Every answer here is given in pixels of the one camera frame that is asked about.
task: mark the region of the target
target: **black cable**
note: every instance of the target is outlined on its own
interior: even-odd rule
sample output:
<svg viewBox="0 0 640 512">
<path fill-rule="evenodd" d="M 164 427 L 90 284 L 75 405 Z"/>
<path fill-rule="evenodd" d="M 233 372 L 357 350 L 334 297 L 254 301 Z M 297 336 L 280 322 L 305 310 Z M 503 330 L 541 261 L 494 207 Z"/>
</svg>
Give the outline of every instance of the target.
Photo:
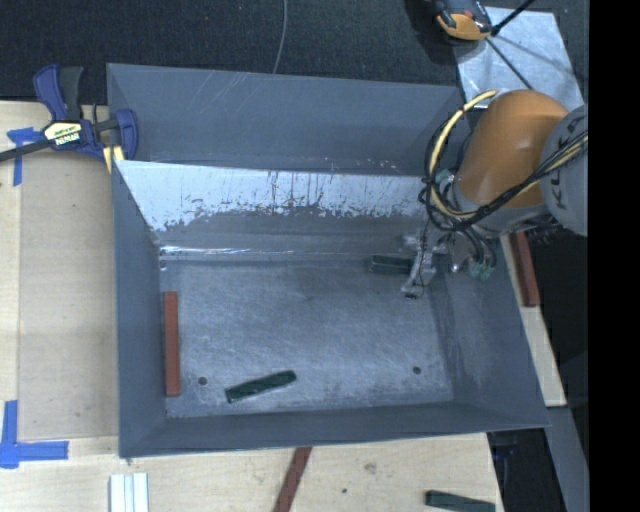
<svg viewBox="0 0 640 512">
<path fill-rule="evenodd" d="M 511 64 L 511 62 L 509 61 L 509 59 L 507 59 L 507 58 L 503 55 L 503 53 L 502 53 L 500 50 L 498 50 L 498 47 L 497 47 L 495 44 L 493 44 L 493 43 L 489 40 L 489 38 L 487 38 L 487 39 L 486 39 L 486 41 L 487 41 L 487 44 L 489 44 L 489 46 L 491 46 L 491 48 L 493 48 L 493 49 L 494 49 L 494 51 L 498 54 L 498 57 L 500 57 L 500 58 L 504 61 L 504 63 L 505 63 L 507 66 L 509 66 L 509 69 L 511 69 L 511 71 L 513 71 L 513 72 L 515 73 L 515 75 L 520 79 L 520 81 L 521 81 L 524 85 L 526 85 L 528 89 L 531 89 L 531 90 L 533 91 L 533 90 L 534 90 L 534 89 L 533 89 L 533 86 L 529 83 L 529 81 L 528 81 L 524 76 L 522 76 L 522 74 L 520 73 L 520 71 L 518 71 L 518 70 L 516 69 L 516 67 L 515 67 L 513 64 Z"/>
</svg>

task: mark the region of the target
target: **wooden surface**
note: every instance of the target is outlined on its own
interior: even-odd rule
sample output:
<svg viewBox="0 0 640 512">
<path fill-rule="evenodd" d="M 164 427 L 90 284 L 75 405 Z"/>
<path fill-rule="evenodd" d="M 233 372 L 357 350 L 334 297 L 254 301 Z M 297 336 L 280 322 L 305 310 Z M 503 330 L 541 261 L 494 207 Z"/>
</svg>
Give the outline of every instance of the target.
<svg viewBox="0 0 640 512">
<path fill-rule="evenodd" d="M 270 512 L 294 452 L 123 460 L 116 450 L 115 437 L 75 439 L 68 461 L 0 470 L 0 510 L 106 512 L 110 475 L 145 472 L 151 512 Z M 490 501 L 504 511 L 483 434 L 316 447 L 291 511 L 436 511 L 423 504 L 430 489 Z"/>
<path fill-rule="evenodd" d="M 25 126 L 41 128 L 47 121 L 48 113 L 39 104 L 0 102 L 0 148 L 11 147 L 4 136 L 7 129 Z M 29 165 L 43 165 L 52 171 L 64 173 L 63 160 L 76 157 L 77 155 L 63 154 L 33 155 Z M 87 162 L 87 165 L 93 164 L 88 159 Z M 56 171 L 57 165 L 62 166 L 62 170 Z M 74 412 L 78 412 L 77 404 L 83 403 L 87 397 L 100 402 L 103 410 L 86 411 L 86 414 L 79 417 L 75 414 L 69 417 L 68 412 L 61 414 L 59 407 L 52 406 L 47 400 L 32 400 L 31 410 L 26 417 L 31 421 L 33 418 L 57 421 L 58 433 L 62 437 L 72 437 L 70 459 L 26 463 L 15 471 L 0 470 L 0 509 L 3 512 L 106 511 L 107 486 L 111 474 L 147 472 L 153 512 L 271 510 L 280 492 L 293 450 L 153 457 L 129 461 L 119 459 L 117 437 L 113 435 L 116 432 L 113 432 L 112 425 L 109 421 L 104 424 L 96 421 L 110 408 L 114 411 L 113 418 L 116 417 L 115 401 L 110 402 L 109 393 L 105 393 L 105 390 L 112 389 L 116 383 L 113 368 L 98 371 L 96 379 L 89 382 L 90 385 L 78 380 L 79 376 L 86 375 L 83 372 L 95 371 L 88 370 L 96 361 L 94 352 L 88 350 L 82 357 L 78 356 L 86 348 L 79 344 L 84 342 L 91 347 L 95 343 L 91 333 L 76 333 L 77 336 L 69 337 L 69 332 L 61 328 L 56 334 L 59 338 L 70 340 L 66 346 L 62 343 L 45 342 L 38 345 L 37 349 L 35 346 L 33 350 L 29 348 L 34 357 L 28 363 L 21 356 L 23 365 L 19 368 L 18 304 L 25 304 L 25 298 L 20 300 L 19 288 L 21 188 L 11 186 L 12 169 L 12 162 L 0 164 L 0 250 L 3 252 L 0 272 L 0 350 L 3 354 L 0 358 L 0 400 L 12 400 L 18 396 L 18 371 L 24 377 L 21 378 L 21 400 L 33 385 L 29 375 L 42 373 L 48 379 L 46 382 L 51 395 L 62 395 L 63 398 L 60 399 L 67 397 L 68 406 L 72 409 L 76 407 Z M 29 172 L 29 167 L 25 166 L 25 180 L 29 179 Z M 95 244 L 96 241 L 87 239 L 86 242 L 87 250 L 91 253 L 94 249 L 90 247 L 91 243 Z M 96 258 L 101 264 L 107 264 L 107 260 L 101 260 L 97 256 L 93 259 Z M 60 282 L 61 288 L 57 293 L 49 291 L 53 296 L 48 300 L 56 301 L 60 294 L 66 293 L 66 284 L 76 286 L 80 282 L 83 281 L 75 279 Z M 85 286 L 81 290 L 83 294 L 104 294 L 105 285 L 102 281 L 84 282 L 93 284 Z M 37 287 L 32 290 L 32 293 L 36 293 Z M 559 377 L 556 379 L 557 369 L 548 347 L 549 340 L 539 309 L 531 311 L 531 308 L 521 308 L 521 313 L 530 336 L 536 368 L 541 372 L 545 400 L 548 405 L 559 405 L 564 395 L 561 396 L 554 389 L 559 383 Z M 62 357 L 61 353 L 64 354 L 65 350 L 69 352 Z M 98 353 L 102 356 L 105 354 L 100 351 Z M 65 361 L 69 364 L 56 362 L 61 357 L 71 357 L 71 360 Z M 78 395 L 74 396 L 73 392 L 65 394 L 66 389 L 73 390 L 74 387 L 77 389 L 82 386 L 86 394 L 81 394 L 80 398 Z M 39 392 L 48 392 L 46 388 L 40 387 Z M 85 434 L 76 438 L 66 435 L 78 425 L 88 425 L 83 431 Z M 37 432 L 32 432 L 33 437 L 42 438 L 43 435 Z M 292 510 L 425 511 L 430 510 L 430 507 L 423 504 L 423 496 L 430 489 L 495 502 L 497 510 L 503 510 L 486 436 L 447 436 L 314 448 Z"/>
<path fill-rule="evenodd" d="M 522 300 L 522 293 L 518 281 L 511 243 L 508 236 L 501 239 L 502 249 L 507 260 L 509 273 L 511 274 L 511 282 L 513 283 L 514 292 L 520 306 L 520 315 L 522 316 L 522 324 L 527 333 L 531 356 L 538 374 L 538 381 L 544 402 L 547 407 L 562 407 L 567 405 L 567 397 L 564 393 L 558 365 L 556 364 L 547 327 L 542 316 L 540 306 L 525 306 Z"/>
<path fill-rule="evenodd" d="M 3 102 L 0 113 L 3 136 L 8 129 L 40 129 L 49 117 L 38 103 Z M 98 115 L 103 119 L 106 109 Z M 10 218 L 6 198 L 0 203 L 13 226 L 2 230 L 3 254 L 13 263 L 2 277 L 8 288 L 1 302 L 13 309 L 1 321 L 13 326 L 14 336 L 20 326 L 18 364 L 15 356 L 2 364 L 13 364 L 13 372 L 7 368 L 13 379 L 20 371 L 17 391 L 14 383 L 0 398 L 19 399 L 21 440 L 117 434 L 113 221 L 105 166 L 46 149 L 23 158 L 19 187 L 12 186 L 13 161 L 1 172 L 0 191 L 19 202 Z M 14 346 L 15 340 L 8 346 L 12 355 Z"/>
</svg>

